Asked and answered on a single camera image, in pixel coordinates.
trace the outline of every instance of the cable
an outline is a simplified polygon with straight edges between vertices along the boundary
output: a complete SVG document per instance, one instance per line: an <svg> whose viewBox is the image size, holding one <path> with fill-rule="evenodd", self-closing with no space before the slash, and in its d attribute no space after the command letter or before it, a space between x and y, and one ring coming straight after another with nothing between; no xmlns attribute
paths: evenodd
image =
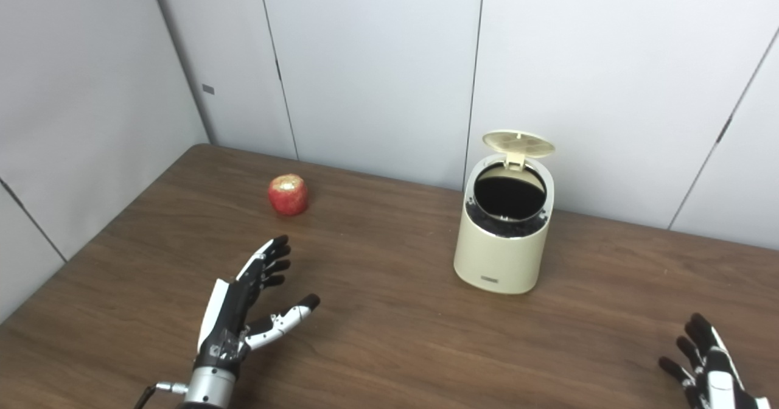
<svg viewBox="0 0 779 409"><path fill-rule="evenodd" d="M147 386L147 389L145 389L144 393L141 394L141 397L138 399L138 403L136 403L134 409L141 409L144 407L148 399L154 395L154 391L156 391L156 385Z"/></svg>

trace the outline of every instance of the trash can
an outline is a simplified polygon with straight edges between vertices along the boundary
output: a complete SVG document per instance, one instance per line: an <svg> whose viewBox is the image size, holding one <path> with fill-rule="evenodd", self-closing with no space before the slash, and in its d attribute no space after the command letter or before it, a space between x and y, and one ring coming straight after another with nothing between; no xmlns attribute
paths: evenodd
<svg viewBox="0 0 779 409"><path fill-rule="evenodd" d="M520 131L482 138L498 152L476 164L465 186L454 270L496 293L525 293L538 280L554 182L534 160L554 153L545 139Z"/></svg>

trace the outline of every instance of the red apple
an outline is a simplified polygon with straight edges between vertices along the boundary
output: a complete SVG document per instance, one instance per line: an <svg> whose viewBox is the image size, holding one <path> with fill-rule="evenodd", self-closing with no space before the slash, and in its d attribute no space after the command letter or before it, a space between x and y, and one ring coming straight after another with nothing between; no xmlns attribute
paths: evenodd
<svg viewBox="0 0 779 409"><path fill-rule="evenodd" d="M281 175L268 186L268 199L281 215L296 215L309 206L309 190L303 178L294 173Z"/></svg>

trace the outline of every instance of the open lid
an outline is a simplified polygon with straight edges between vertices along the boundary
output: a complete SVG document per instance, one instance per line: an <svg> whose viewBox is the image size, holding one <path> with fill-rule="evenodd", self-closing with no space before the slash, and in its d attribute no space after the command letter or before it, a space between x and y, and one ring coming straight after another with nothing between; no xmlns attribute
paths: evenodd
<svg viewBox="0 0 779 409"><path fill-rule="evenodd" d="M487 132L481 140L490 148L506 154L506 167L525 167L525 157L542 158L554 153L554 145L538 135L520 131Z"/></svg>

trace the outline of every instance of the wooden table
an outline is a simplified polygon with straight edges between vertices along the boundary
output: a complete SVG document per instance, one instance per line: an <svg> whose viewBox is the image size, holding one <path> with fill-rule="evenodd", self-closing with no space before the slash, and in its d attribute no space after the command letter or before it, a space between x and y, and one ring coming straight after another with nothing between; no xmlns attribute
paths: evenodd
<svg viewBox="0 0 779 409"><path fill-rule="evenodd" d="M271 178L311 208L275 215ZM233 407L678 407L691 312L718 326L748 390L779 404L779 252L556 211L537 287L501 296L452 268L461 193L199 145L0 326L0 406L132 407L187 381L217 277L289 234L287 282L250 318L319 293L251 354ZM147 407L180 397L155 395Z"/></svg>

